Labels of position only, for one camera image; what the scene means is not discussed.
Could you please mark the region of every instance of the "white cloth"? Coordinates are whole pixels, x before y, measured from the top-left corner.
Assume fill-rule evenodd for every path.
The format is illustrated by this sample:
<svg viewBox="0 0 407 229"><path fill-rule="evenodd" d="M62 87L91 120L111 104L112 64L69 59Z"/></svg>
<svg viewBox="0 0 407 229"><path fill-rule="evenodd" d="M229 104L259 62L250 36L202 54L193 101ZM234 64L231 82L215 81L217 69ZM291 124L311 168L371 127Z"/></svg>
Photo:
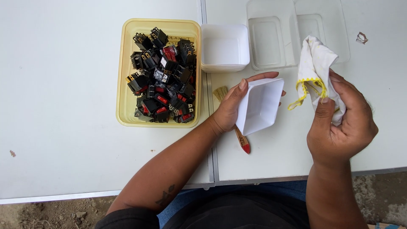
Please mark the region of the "white cloth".
<svg viewBox="0 0 407 229"><path fill-rule="evenodd" d="M298 80L296 89L298 100L289 110L302 105L307 93L311 96L314 110L317 109L320 98L329 97L335 101L335 113L332 123L338 126L342 122L346 106L335 91L329 78L329 68L338 60L338 55L326 47L318 38L308 36L302 43L300 63L298 65Z"/></svg>

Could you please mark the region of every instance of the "black shirt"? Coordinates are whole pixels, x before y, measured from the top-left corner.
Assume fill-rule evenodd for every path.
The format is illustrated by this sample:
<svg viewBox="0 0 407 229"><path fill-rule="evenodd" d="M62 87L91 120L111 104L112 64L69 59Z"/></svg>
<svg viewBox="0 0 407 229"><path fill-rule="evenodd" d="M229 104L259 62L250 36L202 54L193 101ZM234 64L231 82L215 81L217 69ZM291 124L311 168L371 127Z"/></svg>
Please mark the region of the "black shirt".
<svg viewBox="0 0 407 229"><path fill-rule="evenodd" d="M156 214L134 207L114 211L95 229L159 229ZM287 196L233 192L195 200L179 210L164 229L307 229L304 201Z"/></svg>

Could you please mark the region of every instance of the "yellow plastic container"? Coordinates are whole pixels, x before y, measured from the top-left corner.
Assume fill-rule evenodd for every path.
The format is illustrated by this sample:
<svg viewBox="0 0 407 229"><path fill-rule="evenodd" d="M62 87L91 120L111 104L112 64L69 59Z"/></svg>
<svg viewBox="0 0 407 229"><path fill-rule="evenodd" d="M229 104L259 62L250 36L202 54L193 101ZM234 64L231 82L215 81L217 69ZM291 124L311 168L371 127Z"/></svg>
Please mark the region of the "yellow plastic container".
<svg viewBox="0 0 407 229"><path fill-rule="evenodd" d="M168 35L168 44L175 44L180 40L189 39L194 42L197 53L197 79L196 79L196 100L195 119L188 123L177 123L170 119L168 123L151 123L138 120L134 116L137 104L137 97L133 95L125 80L130 74L136 72L131 64L130 55L134 51L140 51L133 41L136 33L150 34L154 27L161 29ZM146 19L133 18L126 21L122 29L122 41L120 45L119 79L117 83L116 118L122 125L137 127L156 128L191 128L198 124L201 111L201 27L194 21L189 20L166 20L166 19Z"/></svg>

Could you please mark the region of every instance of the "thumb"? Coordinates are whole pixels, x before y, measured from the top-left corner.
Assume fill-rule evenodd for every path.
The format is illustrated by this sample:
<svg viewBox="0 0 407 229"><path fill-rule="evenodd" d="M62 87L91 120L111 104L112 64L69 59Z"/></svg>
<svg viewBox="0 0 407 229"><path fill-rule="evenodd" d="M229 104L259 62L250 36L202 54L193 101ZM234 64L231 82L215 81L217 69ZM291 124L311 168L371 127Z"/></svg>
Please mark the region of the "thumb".
<svg viewBox="0 0 407 229"><path fill-rule="evenodd" d="M333 113L335 113L335 101L329 98L321 98L311 128L318 129L319 132L329 132Z"/></svg>
<svg viewBox="0 0 407 229"><path fill-rule="evenodd" d="M249 83L246 79L242 79L239 85L233 90L230 97L226 100L227 107L231 109L237 108L240 104L240 101L247 94L248 90Z"/></svg>

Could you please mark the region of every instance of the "hand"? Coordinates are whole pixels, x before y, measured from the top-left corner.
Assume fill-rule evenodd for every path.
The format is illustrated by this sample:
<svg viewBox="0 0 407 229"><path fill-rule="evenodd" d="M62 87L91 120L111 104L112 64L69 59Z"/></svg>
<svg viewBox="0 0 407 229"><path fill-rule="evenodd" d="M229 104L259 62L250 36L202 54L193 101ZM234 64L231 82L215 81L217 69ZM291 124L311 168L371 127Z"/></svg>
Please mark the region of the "hand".
<svg viewBox="0 0 407 229"><path fill-rule="evenodd" d="M237 108L239 107L240 101L247 94L247 90L249 90L248 82L264 78L276 78L277 76L278 72L261 73L248 79L242 79L238 85L231 88L222 100L219 108L211 115L213 123L219 133L229 132L236 127Z"/></svg>
<svg viewBox="0 0 407 229"><path fill-rule="evenodd" d="M315 118L308 132L308 148L314 164L335 167L366 148L379 132L373 121L372 109L355 86L331 71L332 85L346 105L342 124L331 124L335 102L320 99Z"/></svg>

